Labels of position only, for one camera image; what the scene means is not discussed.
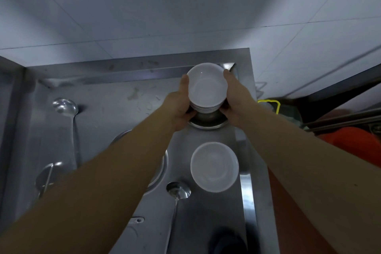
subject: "forearm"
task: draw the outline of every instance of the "forearm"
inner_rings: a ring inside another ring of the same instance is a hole
[[[339,253],[373,253],[381,231],[380,169],[252,104],[243,130],[288,193]]]
[[[136,209],[174,128],[160,109],[100,153],[0,239],[2,253],[108,253]]]

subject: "white bowl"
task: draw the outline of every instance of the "white bowl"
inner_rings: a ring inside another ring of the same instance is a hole
[[[190,106],[193,109],[195,109],[196,111],[198,111],[199,113],[204,113],[204,114],[215,112],[216,110],[218,110],[220,108],[220,105],[218,105],[216,107],[211,107],[211,108],[202,108],[202,107],[198,107],[198,106],[194,105],[193,103],[190,103]]]
[[[193,153],[190,172],[196,184],[208,192],[229,189],[237,179],[237,156],[227,145],[216,141],[204,143]]]
[[[201,63],[188,71],[189,100],[202,108],[220,107],[226,99],[224,69],[214,63]]]

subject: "hand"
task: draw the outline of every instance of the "hand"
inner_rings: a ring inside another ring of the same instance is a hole
[[[175,131],[185,128],[188,121],[197,113],[195,110],[186,113],[189,108],[188,86],[189,77],[184,74],[180,80],[179,90],[169,93],[160,107],[173,118]]]
[[[228,107],[222,105],[219,109],[229,120],[229,122],[242,129],[243,121],[242,117],[253,105],[256,105],[255,100],[251,97],[251,94],[245,86],[243,86],[238,79],[229,72],[224,70],[224,78],[227,81],[226,98],[229,103]]]

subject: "yellow handle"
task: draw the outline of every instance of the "yellow handle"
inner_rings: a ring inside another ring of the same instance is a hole
[[[280,102],[278,102],[277,100],[259,100],[258,102],[259,102],[259,103],[261,103],[261,102],[271,102],[271,103],[277,103],[277,104],[278,104],[278,106],[277,106],[277,111],[276,111],[275,113],[276,113],[276,114],[278,114],[278,113],[279,113]]]

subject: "metal counter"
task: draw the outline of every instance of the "metal counter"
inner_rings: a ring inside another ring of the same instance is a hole
[[[249,49],[29,68],[0,229],[35,203],[34,179],[46,164],[63,162],[70,171],[70,119],[53,110],[55,98],[69,98],[81,109],[75,127],[77,158],[83,164],[158,108],[169,92],[177,90],[181,75],[201,62],[236,63],[235,74],[255,97]],[[221,193],[202,190],[190,173],[193,151],[207,141],[228,145],[240,163],[240,178]],[[187,126],[174,134],[167,151],[168,167],[162,181],[143,196],[134,213],[144,217],[144,222],[128,225],[111,253],[164,252],[174,208],[165,186],[177,180],[185,181],[192,195],[179,202],[172,253],[207,253],[208,241],[220,226],[240,233],[250,251],[259,244],[261,253],[279,253],[267,167],[241,130],[230,125],[211,131]]]

